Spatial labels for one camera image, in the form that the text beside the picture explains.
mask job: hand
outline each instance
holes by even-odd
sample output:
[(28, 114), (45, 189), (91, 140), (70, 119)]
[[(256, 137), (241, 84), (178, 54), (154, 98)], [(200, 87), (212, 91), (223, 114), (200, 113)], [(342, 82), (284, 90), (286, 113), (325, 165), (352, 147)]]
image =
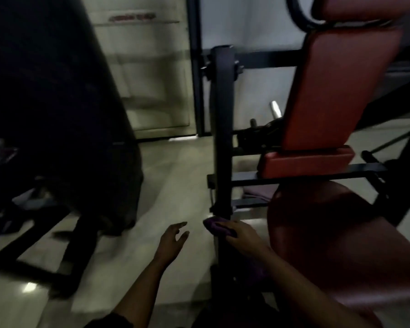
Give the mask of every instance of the hand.
[(164, 268), (168, 267), (176, 259), (180, 250), (182, 250), (190, 232), (184, 232), (178, 240), (176, 240), (176, 235), (179, 233), (179, 229), (186, 225), (187, 222), (172, 224), (161, 236), (153, 260)]
[(235, 230), (237, 237), (226, 236), (226, 240), (241, 254), (260, 259), (271, 251), (266, 242), (258, 236), (254, 228), (240, 221), (217, 222), (217, 224)]

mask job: right hand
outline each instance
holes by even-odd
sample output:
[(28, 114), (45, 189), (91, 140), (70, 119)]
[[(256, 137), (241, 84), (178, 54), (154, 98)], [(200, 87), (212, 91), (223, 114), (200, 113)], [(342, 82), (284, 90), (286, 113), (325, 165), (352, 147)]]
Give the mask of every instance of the right hand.
[(260, 259), (271, 251), (266, 242), (258, 236), (255, 229), (249, 224), (241, 221), (218, 222), (217, 224), (235, 230), (237, 237), (226, 236), (226, 240), (240, 253), (248, 257)]

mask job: tiled floor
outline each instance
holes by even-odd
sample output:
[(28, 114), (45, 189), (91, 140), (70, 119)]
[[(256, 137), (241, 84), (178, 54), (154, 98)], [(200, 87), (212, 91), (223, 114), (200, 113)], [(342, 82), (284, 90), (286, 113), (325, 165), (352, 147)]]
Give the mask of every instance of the tiled floor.
[[(356, 132), (349, 144), (357, 153), (375, 148), (409, 131), (410, 123), (403, 122)], [(381, 160), (395, 158), (402, 146), (403, 143), (396, 144), (377, 156)], [(78, 292), (68, 301), (48, 301), (47, 290), (40, 287), (23, 293), (25, 284), (0, 277), (0, 328), (35, 328), (43, 310), (40, 328), (78, 328), (108, 313), (151, 259), (161, 233), (169, 224), (180, 221), (188, 221), (191, 235), (179, 258), (163, 276), (150, 325), (191, 325), (203, 301), (210, 297), (209, 267), (215, 259), (213, 238), (202, 226), (210, 206), (206, 175), (213, 171), (212, 139), (143, 143), (141, 149), (145, 180), (137, 225), (120, 238), (103, 237), (99, 241)], [(237, 158), (234, 165), (239, 170), (252, 169), (257, 159)], [(365, 180), (340, 182), (369, 201), (376, 196)], [(260, 215), (264, 215), (264, 210), (237, 214), (243, 219)], [(73, 218), (64, 220), (57, 230), (71, 229), (74, 222)], [(252, 223), (267, 237), (264, 220)], [(399, 230), (410, 240), (410, 213)], [(45, 258), (39, 264), (52, 268), (59, 264), (64, 251), (62, 243), (48, 236), (33, 248), (27, 260)], [(380, 317), (386, 327), (410, 327), (410, 306), (385, 310)]]

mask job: left hand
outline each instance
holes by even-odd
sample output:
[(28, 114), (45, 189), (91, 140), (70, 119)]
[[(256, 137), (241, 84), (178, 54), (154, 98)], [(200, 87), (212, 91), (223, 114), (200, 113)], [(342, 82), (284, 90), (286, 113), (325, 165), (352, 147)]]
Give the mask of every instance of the left hand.
[(168, 267), (176, 259), (190, 232), (184, 232), (178, 240), (176, 240), (176, 235), (179, 233), (179, 229), (186, 225), (187, 222), (181, 222), (172, 224), (167, 228), (159, 241), (158, 249), (153, 257), (154, 261)]

